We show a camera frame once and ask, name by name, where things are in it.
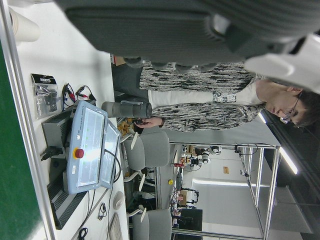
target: name badge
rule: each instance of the name badge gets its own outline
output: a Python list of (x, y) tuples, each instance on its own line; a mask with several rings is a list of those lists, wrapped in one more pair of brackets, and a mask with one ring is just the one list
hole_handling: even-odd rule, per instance
[(235, 103), (236, 94), (235, 93), (225, 93), (225, 92), (214, 92), (212, 93), (214, 103)]

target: ceiling light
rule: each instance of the ceiling light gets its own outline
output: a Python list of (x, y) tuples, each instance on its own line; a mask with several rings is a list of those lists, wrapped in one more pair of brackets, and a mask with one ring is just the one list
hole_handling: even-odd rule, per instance
[(265, 120), (265, 118), (264, 118), (264, 116), (262, 116), (261, 112), (258, 114), (258, 116), (260, 117), (261, 121), (262, 121), (264, 124), (267, 123), (266, 120)]
[(282, 146), (280, 147), (280, 153), (281, 153), (282, 157), (284, 158), (284, 160), (286, 161), (286, 163), (291, 168), (291, 170), (293, 171), (293, 173), (297, 174), (298, 173), (298, 168), (296, 167), (296, 165), (291, 160), (291, 158), (288, 156), (288, 154), (286, 153), (286, 151), (284, 150), (284, 148)]

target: person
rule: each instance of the person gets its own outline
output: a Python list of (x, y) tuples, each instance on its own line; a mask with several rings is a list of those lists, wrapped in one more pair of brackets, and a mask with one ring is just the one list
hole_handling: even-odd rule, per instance
[(139, 128), (160, 126), (181, 132), (226, 130), (256, 118), (262, 109), (285, 123), (313, 124), (320, 118), (320, 95), (285, 86), (253, 72), (242, 63), (219, 64), (210, 72), (154, 70), (126, 64), (112, 68), (117, 102), (150, 102), (152, 117)]

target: metal frame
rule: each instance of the metal frame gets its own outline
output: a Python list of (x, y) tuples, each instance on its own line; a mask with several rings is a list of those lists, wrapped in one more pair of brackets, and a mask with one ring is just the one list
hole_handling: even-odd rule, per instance
[(45, 185), (45, 181), (43, 181), (44, 176), (40, 166), (40, 155), (36, 148), (37, 144), (32, 118), (31, 114), (27, 111), (27, 109), (29, 109), (27, 94), (22, 77), (7, 0), (0, 1), (0, 18), (0, 39), (3, 56), (9, 77), (17, 118), (21, 129), (25, 152), (30, 167), (35, 195), (39, 205), (39, 211), (42, 217), (46, 238), (48, 240), (54, 240), (55, 231), (53, 226), (55, 223), (53, 214), (51, 212), (47, 186)]
[[(277, 181), (277, 173), (278, 173), (278, 166), (279, 166), (280, 146), (264, 144), (264, 143), (259, 143), (259, 144), (204, 143), (203, 144), (203, 143), (170, 142), (170, 144), (195, 145), (197, 147), (202, 147), (202, 148), (206, 148), (206, 147), (209, 148), (210, 146), (215, 145), (215, 146), (221, 146), (222, 148), (225, 148), (225, 149), (234, 149), (235, 146), (238, 146), (238, 147), (244, 147), (244, 149), (249, 148), (249, 154), (253, 153), (253, 148), (257, 148), (258, 150), (260, 149), (256, 190), (255, 191), (253, 190), (250, 177), (247, 178), (247, 183), (250, 188), (252, 201), (256, 209), (256, 216), (259, 223), (261, 237), (250, 237), (250, 236), (231, 235), (231, 234), (222, 234), (222, 233), (205, 232), (205, 231), (194, 231), (194, 230), (186, 230), (186, 229), (178, 229), (178, 228), (173, 228), (172, 233), (182, 234), (182, 235), (191, 235), (191, 236), (206, 236), (206, 237), (215, 237), (215, 238), (224, 238), (224, 239), (237, 239), (237, 240), (268, 240), (272, 210), (273, 210), (274, 198), (275, 198), (275, 190), (277, 185), (276, 181)], [(260, 195), (260, 187), (261, 187), (261, 179), (262, 179), (264, 149), (274, 149), (273, 164), (272, 164), (272, 178), (271, 178), (270, 189), (269, 189), (268, 208), (267, 208), (265, 225), (263, 223), (260, 210), (259, 210), (259, 195)], [(249, 155), (248, 169), (244, 161), (242, 160), (242, 166), (246, 171), (246, 173), (250, 174), (251, 164), (252, 164), (252, 155)]]

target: cardboard box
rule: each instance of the cardboard box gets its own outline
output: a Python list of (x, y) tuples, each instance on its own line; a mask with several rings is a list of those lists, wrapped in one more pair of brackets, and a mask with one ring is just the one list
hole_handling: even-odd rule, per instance
[(186, 206), (187, 205), (187, 191), (181, 190), (179, 193), (179, 197), (182, 197), (182, 200), (179, 201), (179, 205)]

